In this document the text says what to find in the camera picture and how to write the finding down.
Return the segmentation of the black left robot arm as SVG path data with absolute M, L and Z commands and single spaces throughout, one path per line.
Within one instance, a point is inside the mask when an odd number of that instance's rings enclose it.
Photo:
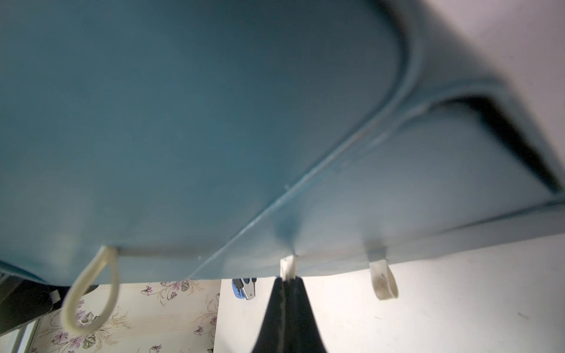
M 69 290 L 1 273 L 1 335 L 59 310 Z

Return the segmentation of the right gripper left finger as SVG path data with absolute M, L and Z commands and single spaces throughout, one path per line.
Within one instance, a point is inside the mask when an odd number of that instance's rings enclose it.
M 283 353 L 285 351 L 286 294 L 285 282 L 277 278 L 252 353 Z

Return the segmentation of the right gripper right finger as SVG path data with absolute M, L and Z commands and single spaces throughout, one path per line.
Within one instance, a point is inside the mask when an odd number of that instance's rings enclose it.
M 303 279 L 288 282 L 288 352 L 326 352 Z

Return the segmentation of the teal drawer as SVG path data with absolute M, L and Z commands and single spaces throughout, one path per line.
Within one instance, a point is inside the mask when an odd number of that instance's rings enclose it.
M 493 81 L 414 95 L 372 121 L 220 247 L 194 279 L 304 276 L 564 232 L 564 169 Z

